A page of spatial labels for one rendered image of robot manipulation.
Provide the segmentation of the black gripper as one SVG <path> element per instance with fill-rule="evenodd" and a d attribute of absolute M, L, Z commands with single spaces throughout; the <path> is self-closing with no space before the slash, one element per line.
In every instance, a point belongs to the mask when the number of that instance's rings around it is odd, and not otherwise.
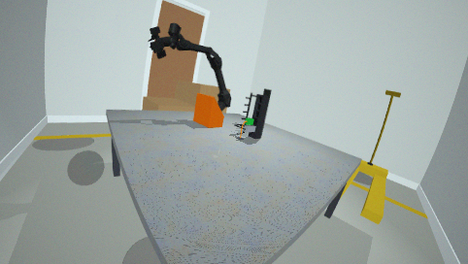
<path fill-rule="evenodd" d="M 167 46 L 165 46 L 165 43 L 164 43 L 164 38 L 165 38 L 165 37 L 160 38 L 160 37 L 158 36 L 158 34 L 160 33 L 159 26 L 154 27 L 154 28 L 150 28 L 150 33 L 152 34 L 152 35 L 151 35 L 151 38 L 150 38 L 150 41 L 152 41 L 152 40 L 159 40 L 162 47 L 167 47 Z M 161 59 L 161 58 L 163 58 L 163 57 L 166 56 L 166 52 L 165 52 L 165 50 L 162 49 L 162 50 L 160 50 L 160 52 L 158 52 L 156 55 L 157 55 L 157 58 L 158 58 L 158 59 Z"/>

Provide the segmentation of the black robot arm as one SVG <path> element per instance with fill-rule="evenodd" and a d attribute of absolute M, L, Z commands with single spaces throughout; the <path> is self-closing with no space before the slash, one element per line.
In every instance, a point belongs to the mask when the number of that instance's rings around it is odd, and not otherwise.
<path fill-rule="evenodd" d="M 182 28 L 177 23 L 171 23 L 170 29 L 168 30 L 168 34 L 170 36 L 164 38 L 165 46 L 171 47 L 173 50 L 177 48 L 177 50 L 195 50 L 197 52 L 205 53 L 207 55 L 207 59 L 210 61 L 209 64 L 215 71 L 217 77 L 217 86 L 219 90 L 219 94 L 217 95 L 218 106 L 221 111 L 223 111 L 226 107 L 230 107 L 231 96 L 230 93 L 226 90 L 225 82 L 222 76 L 222 59 L 211 47 L 196 45 L 184 39 L 184 36 L 180 34 L 181 30 Z M 151 42 L 150 47 L 154 53 L 158 53 L 164 48 L 161 46 L 159 40 Z"/>

